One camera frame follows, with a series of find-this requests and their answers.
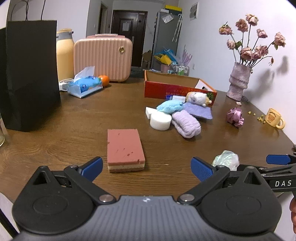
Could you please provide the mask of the translucent plastic bag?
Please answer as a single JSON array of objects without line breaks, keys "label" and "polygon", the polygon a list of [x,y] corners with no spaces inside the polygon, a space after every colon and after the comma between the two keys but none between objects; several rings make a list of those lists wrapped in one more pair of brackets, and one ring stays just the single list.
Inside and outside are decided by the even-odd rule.
[{"label": "translucent plastic bag", "polygon": [[239,156],[232,151],[224,150],[220,155],[216,156],[212,162],[212,166],[223,165],[231,171],[236,171],[240,165]]}]

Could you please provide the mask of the pink layered sponge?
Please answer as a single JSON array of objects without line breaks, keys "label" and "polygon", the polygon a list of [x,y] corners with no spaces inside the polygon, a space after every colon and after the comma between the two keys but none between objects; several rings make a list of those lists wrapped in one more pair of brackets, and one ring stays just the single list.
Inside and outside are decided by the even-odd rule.
[{"label": "pink layered sponge", "polygon": [[107,166],[110,173],[144,169],[145,156],[137,129],[107,131]]}]

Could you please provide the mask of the lilac fuzzy sock roll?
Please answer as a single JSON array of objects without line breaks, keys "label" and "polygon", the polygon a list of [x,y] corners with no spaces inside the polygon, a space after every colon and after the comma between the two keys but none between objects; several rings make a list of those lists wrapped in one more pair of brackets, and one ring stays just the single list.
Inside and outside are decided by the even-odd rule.
[{"label": "lilac fuzzy sock roll", "polygon": [[192,138],[201,133],[201,124],[186,110],[176,111],[171,117],[171,123],[182,137]]}]

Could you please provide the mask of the purple knitted pouch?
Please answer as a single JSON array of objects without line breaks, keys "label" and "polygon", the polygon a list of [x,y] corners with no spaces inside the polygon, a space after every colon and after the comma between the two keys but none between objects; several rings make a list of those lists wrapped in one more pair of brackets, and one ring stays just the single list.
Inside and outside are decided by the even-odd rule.
[{"label": "purple knitted pouch", "polygon": [[211,120],[213,118],[211,108],[207,106],[203,107],[197,104],[185,102],[183,104],[183,109],[195,118],[202,118],[205,120]]}]

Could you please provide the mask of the pink satin fabric bundle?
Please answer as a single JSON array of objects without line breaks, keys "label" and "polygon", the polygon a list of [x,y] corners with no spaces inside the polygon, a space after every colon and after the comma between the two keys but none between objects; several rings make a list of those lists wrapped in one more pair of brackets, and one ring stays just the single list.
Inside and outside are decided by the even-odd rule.
[{"label": "pink satin fabric bundle", "polygon": [[242,117],[242,109],[232,108],[226,114],[226,121],[236,128],[240,128],[244,124],[244,118]]}]

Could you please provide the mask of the white round foam sponge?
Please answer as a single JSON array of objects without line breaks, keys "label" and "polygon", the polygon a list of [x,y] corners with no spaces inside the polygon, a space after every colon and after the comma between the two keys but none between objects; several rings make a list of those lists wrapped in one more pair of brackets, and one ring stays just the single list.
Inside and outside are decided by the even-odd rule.
[{"label": "white round foam sponge", "polygon": [[154,108],[145,108],[145,114],[150,126],[158,131],[166,131],[170,128],[172,117]]}]

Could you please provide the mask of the light blue plush toy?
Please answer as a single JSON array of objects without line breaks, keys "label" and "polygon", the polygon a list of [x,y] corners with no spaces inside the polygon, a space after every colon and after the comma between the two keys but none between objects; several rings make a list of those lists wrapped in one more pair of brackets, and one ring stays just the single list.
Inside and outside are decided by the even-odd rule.
[{"label": "light blue plush toy", "polygon": [[157,106],[157,110],[163,113],[172,114],[183,110],[183,102],[180,100],[167,100]]}]

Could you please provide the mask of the white hamster plush toy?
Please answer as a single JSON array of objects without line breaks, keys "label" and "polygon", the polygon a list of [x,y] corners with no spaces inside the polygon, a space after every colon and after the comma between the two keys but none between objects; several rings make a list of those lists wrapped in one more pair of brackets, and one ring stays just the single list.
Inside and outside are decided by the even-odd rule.
[{"label": "white hamster plush toy", "polygon": [[186,95],[185,102],[207,107],[212,104],[206,93],[202,92],[189,92]]}]

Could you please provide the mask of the red cardboard box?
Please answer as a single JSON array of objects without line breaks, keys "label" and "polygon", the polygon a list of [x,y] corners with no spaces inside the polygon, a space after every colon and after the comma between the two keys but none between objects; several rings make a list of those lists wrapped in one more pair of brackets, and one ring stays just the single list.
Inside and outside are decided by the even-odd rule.
[{"label": "red cardboard box", "polygon": [[186,96],[188,92],[207,94],[211,101],[210,106],[217,96],[217,91],[200,78],[149,70],[144,72],[144,97],[166,99],[168,95]]}]

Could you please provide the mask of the pink ridged vase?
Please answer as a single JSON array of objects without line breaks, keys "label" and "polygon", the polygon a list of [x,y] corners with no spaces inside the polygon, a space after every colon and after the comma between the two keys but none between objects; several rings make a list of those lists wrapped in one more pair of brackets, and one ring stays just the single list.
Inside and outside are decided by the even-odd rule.
[{"label": "pink ridged vase", "polygon": [[226,95],[235,101],[241,101],[243,90],[248,88],[251,73],[251,68],[235,62],[230,74],[230,86]]}]

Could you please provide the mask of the orange fruit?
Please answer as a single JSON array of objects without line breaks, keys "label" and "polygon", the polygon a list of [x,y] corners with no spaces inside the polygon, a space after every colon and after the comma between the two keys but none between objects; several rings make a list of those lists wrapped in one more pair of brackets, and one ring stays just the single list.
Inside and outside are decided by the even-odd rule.
[{"label": "orange fruit", "polygon": [[102,81],[102,86],[107,87],[109,85],[109,77],[107,75],[99,75],[100,80]]}]

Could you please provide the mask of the black paper bag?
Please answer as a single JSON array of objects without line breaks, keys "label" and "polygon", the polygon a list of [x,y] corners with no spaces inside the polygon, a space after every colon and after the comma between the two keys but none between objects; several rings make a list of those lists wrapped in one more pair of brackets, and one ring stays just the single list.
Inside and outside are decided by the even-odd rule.
[{"label": "black paper bag", "polygon": [[6,128],[29,132],[60,105],[57,21],[8,21],[1,29],[1,116]]}]

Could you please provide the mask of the grey refrigerator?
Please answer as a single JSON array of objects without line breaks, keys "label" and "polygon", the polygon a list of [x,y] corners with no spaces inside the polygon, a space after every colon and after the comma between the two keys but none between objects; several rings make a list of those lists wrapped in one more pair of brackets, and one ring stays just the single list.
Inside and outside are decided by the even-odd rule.
[{"label": "grey refrigerator", "polygon": [[178,47],[178,40],[176,40],[178,33],[177,25],[181,14],[181,11],[165,9],[157,12],[154,23],[151,69],[161,69],[161,64],[154,57],[156,54],[162,53],[165,50],[172,50],[176,54]]}]

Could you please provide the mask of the dark wooden door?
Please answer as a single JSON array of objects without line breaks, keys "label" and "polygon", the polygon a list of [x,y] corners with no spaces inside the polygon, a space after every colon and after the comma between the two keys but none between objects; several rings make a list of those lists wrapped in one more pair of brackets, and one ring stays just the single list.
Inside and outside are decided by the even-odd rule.
[{"label": "dark wooden door", "polygon": [[132,41],[132,66],[142,65],[147,11],[114,10],[111,33],[124,35]]}]

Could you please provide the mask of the yellow box on refrigerator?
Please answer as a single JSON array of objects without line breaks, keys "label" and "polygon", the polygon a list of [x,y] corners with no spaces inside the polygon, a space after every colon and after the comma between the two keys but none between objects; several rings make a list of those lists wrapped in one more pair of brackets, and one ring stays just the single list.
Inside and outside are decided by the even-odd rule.
[{"label": "yellow box on refrigerator", "polygon": [[171,5],[168,5],[168,4],[165,5],[165,9],[182,12],[182,8],[180,8],[178,6],[171,6]]}]

